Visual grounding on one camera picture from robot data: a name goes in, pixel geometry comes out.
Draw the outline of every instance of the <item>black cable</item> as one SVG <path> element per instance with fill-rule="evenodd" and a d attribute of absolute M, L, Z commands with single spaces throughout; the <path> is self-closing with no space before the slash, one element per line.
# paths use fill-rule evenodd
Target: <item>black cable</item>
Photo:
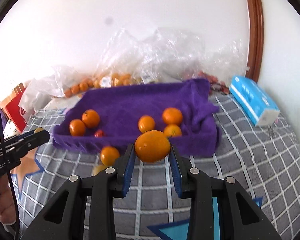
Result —
<path fill-rule="evenodd" d="M 1 112 L 0 112 L 0 143 L 1 143 L 1 148 L 2 148 L 3 159 L 7 163 L 7 159 L 6 159 L 6 146 L 5 146 L 5 143 L 4 143 Z M 16 193 L 14 191 L 14 186 L 13 186 L 13 182 L 12 182 L 12 178 L 11 178 L 11 173 L 10 173 L 9 169 L 7 169 L 7 176 L 8 176 L 8 180 L 9 180 L 11 192 L 12 192 L 12 198 L 13 198 L 13 203 L 14 203 L 14 207 L 15 207 L 15 210 L 16 210 L 16 219 L 17 219 L 17 221 L 16 221 L 16 230 L 15 230 L 15 234 L 14 234 L 14 240 L 18 240 L 18 238 L 19 238 L 19 230 L 20 230 L 20 217 L 19 217 L 19 210 L 18 210 L 18 202 L 17 202 L 17 198 L 16 198 Z"/>

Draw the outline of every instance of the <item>white wall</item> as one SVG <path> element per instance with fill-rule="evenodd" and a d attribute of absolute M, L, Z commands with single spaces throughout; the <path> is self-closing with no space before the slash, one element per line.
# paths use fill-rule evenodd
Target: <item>white wall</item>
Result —
<path fill-rule="evenodd" d="M 121 27 L 144 37 L 160 26 L 201 33 L 208 50 L 248 47 L 246 0 L 19 0 L 0 24 L 0 100 L 49 66 L 92 68 Z"/>
<path fill-rule="evenodd" d="M 262 0 L 265 44 L 258 84 L 277 102 L 300 141 L 300 16 L 287 0 Z"/>

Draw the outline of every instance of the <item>gray checkered blanket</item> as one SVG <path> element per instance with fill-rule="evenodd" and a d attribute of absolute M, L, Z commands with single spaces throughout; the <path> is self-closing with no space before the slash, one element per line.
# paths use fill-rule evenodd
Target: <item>gray checkered blanket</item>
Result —
<path fill-rule="evenodd" d="M 253 198 L 262 197 L 263 212 L 282 239 L 291 240 L 300 230 L 300 148 L 296 135 L 283 116 L 272 128 L 255 127 L 232 96 L 217 95 L 210 101 L 220 107 L 214 117 L 222 140 L 212 158 L 191 156 L 192 166 L 215 178 L 231 175 Z M 30 118 L 26 131 L 41 126 L 52 132 L 64 117 L 63 110 L 39 111 Z M 18 200 L 21 233 L 70 175 L 91 176 L 92 168 L 100 163 L 98 153 L 55 149 L 51 141 L 37 150 L 36 159 L 44 171 L 27 176 L 22 185 Z M 114 199 L 117 239 L 160 239 L 147 226 L 187 219 L 189 211 L 190 200 L 180 200 L 174 191 L 167 159 L 156 164 L 136 161 L 127 197 Z"/>

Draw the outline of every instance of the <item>red tomato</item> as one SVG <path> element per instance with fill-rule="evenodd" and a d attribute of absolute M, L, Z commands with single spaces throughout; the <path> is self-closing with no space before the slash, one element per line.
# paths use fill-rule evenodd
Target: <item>red tomato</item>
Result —
<path fill-rule="evenodd" d="M 99 137 L 105 136 L 105 134 L 104 134 L 103 130 L 97 130 L 97 131 L 94 133 L 94 136 L 95 136 L 96 138 L 99 138 Z"/>

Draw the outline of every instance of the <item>blue gripper pad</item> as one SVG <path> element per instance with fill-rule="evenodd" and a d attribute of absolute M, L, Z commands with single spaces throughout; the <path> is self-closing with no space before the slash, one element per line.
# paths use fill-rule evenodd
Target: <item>blue gripper pad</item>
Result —
<path fill-rule="evenodd" d="M 180 173 L 179 165 L 178 165 L 178 162 L 176 159 L 176 155 L 172 148 L 169 153 L 169 162 L 170 162 L 170 168 L 171 168 L 171 172 L 172 172 L 174 189 L 175 189 L 176 193 L 178 194 L 178 197 L 181 197 L 181 195 L 182 195 L 181 173 Z"/>
<path fill-rule="evenodd" d="M 136 159 L 136 154 L 134 152 L 134 147 L 133 147 L 133 149 L 130 153 L 130 156 L 129 156 L 128 163 L 126 165 L 126 169 L 124 171 L 124 175 L 123 175 L 122 195 L 124 197 L 129 192 L 135 159 Z"/>

